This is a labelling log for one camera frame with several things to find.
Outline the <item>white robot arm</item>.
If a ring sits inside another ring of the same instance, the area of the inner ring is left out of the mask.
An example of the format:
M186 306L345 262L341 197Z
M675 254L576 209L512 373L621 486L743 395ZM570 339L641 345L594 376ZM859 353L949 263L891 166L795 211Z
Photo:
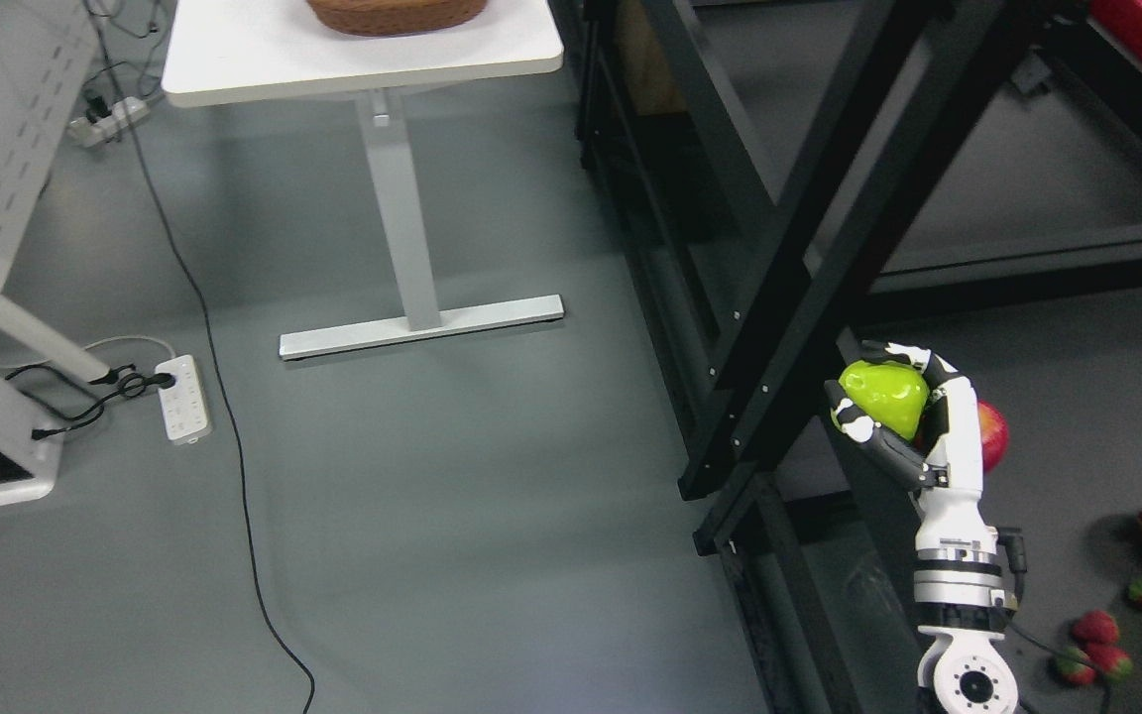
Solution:
M1028 570L1018 529L997 535L1006 548L1012 586L1003 583L995 552L978 541L943 539L920 548L914 568L917 629L933 637L917 664L920 713L1012 713L1018 682L995 647L1019 609Z

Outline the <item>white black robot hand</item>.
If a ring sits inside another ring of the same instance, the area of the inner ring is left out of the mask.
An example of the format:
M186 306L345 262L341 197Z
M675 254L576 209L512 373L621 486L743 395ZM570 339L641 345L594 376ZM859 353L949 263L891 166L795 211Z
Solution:
M894 342L863 342L869 363L898 363L928 384L925 433L928 454L875 419L838 382L825 382L833 426L864 457L914 494L920 512L915 549L920 557L956 556L971 563L992 563L997 531L980 515L984 464L978 393L970 378L932 348Z

